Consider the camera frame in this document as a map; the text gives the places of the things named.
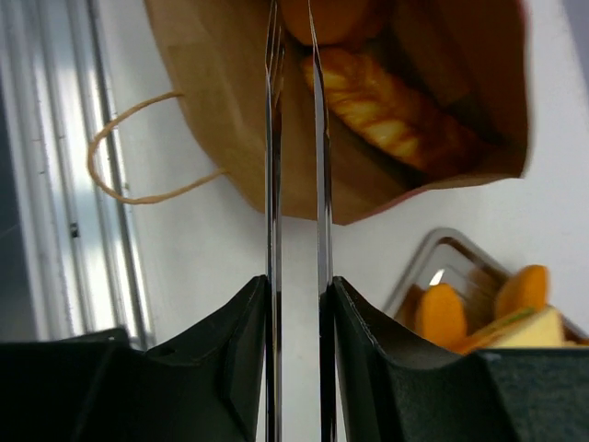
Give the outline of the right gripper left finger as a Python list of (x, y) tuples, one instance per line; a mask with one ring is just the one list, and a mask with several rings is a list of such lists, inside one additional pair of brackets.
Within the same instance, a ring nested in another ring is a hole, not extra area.
[(267, 280), (165, 343), (124, 329), (1, 347), (5, 441), (251, 441), (256, 436)]

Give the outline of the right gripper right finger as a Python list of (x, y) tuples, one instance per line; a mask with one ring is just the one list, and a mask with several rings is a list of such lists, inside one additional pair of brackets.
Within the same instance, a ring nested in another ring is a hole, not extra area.
[(351, 441), (584, 441), (584, 349), (483, 349), (460, 356), (374, 308), (336, 277), (344, 422)]

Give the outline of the fake triangle sandwich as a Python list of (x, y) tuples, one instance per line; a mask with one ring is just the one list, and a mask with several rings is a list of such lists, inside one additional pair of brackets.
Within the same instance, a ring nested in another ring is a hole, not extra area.
[(466, 355), (482, 348), (551, 348), (565, 342), (562, 317), (556, 308), (522, 308), (476, 331), (452, 351)]

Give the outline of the long orange bread roll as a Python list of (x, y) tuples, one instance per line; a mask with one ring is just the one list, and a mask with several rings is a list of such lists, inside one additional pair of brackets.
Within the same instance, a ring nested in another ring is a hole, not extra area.
[(494, 316), (502, 318), (521, 308), (543, 309), (549, 299), (549, 269), (532, 264), (512, 276), (499, 291)]

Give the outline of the orange braided pastry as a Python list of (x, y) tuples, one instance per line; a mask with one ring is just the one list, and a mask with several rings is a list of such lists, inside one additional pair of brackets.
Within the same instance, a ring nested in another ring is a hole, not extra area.
[(430, 179), (465, 173), (491, 149), (373, 56), (327, 47), (319, 58), (329, 110), (367, 143)]

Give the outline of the red brown paper bag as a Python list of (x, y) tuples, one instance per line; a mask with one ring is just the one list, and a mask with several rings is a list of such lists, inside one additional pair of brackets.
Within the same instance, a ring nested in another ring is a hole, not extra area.
[[(265, 49), (272, 1), (148, 1), (156, 46), (197, 142), (257, 210), (265, 207)], [(386, 1), (387, 21), (359, 45), (407, 86), (491, 146), (472, 169), (432, 180), (367, 143), (327, 109), (332, 218), (349, 225), (433, 189), (523, 174), (528, 154), (525, 25), (517, 1)], [(313, 219), (316, 191), (312, 44), (283, 22), (284, 215)]]

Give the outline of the metal tongs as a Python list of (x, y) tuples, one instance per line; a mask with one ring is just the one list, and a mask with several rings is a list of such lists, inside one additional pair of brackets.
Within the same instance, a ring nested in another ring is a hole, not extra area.
[[(312, 84), (315, 106), (318, 197), (318, 280), (319, 280), (319, 373), (320, 439), (337, 439), (333, 324), (329, 312), (329, 284), (332, 277), (329, 229), (331, 220), (329, 177), (329, 130), (325, 89), (315, 22), (308, 15), (312, 37)], [(266, 310), (266, 425), (265, 439), (281, 441), (282, 426), (282, 92), (285, 56), (282, 14), (279, 3), (271, 2), (265, 49), (265, 218), (266, 276), (269, 300)]]

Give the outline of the round orange bun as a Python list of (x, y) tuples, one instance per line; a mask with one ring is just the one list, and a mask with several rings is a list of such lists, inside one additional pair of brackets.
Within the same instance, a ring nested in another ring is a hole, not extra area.
[(280, 1), (286, 29), (305, 46), (312, 44), (312, 12), (318, 45), (359, 45), (375, 37), (387, 21), (386, 1)]

